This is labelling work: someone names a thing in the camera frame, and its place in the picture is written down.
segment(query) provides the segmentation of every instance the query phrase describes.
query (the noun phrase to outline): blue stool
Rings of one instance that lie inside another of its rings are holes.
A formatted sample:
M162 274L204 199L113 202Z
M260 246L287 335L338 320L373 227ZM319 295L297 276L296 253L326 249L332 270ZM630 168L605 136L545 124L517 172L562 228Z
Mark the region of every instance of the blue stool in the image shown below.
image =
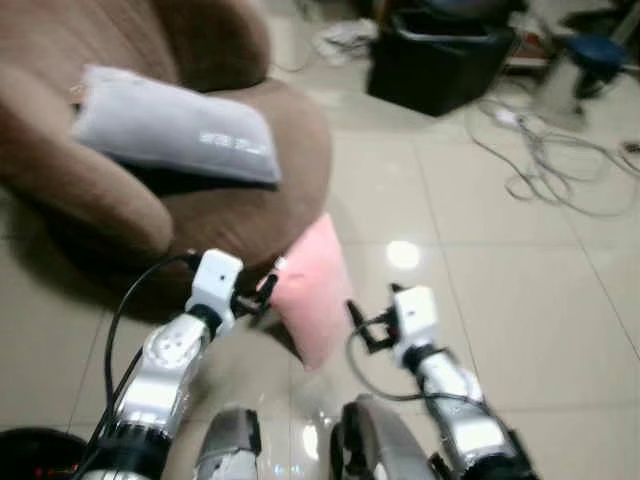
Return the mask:
M538 89L531 105L533 112L547 123L572 131L586 127L586 119L577 98L584 73L610 82L627 61L627 51L602 35L575 35L555 61Z

